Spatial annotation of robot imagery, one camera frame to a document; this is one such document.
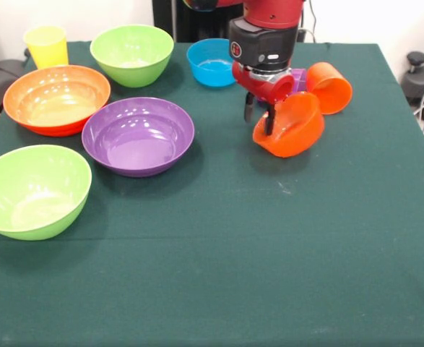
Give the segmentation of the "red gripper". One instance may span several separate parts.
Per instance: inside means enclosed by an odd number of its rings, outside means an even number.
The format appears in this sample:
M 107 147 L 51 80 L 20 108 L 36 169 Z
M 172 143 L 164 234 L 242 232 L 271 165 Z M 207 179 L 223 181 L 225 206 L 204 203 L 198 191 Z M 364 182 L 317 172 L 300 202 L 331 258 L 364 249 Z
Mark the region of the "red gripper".
M 247 69 L 235 61 L 232 65 L 232 73 L 236 82 L 248 91 L 244 107 L 245 122 L 250 122 L 252 119 L 255 96 L 268 102 L 264 133 L 270 136 L 276 116 L 274 104 L 286 99 L 293 91 L 295 79 L 290 69 L 276 74 L 257 74 L 254 70 Z

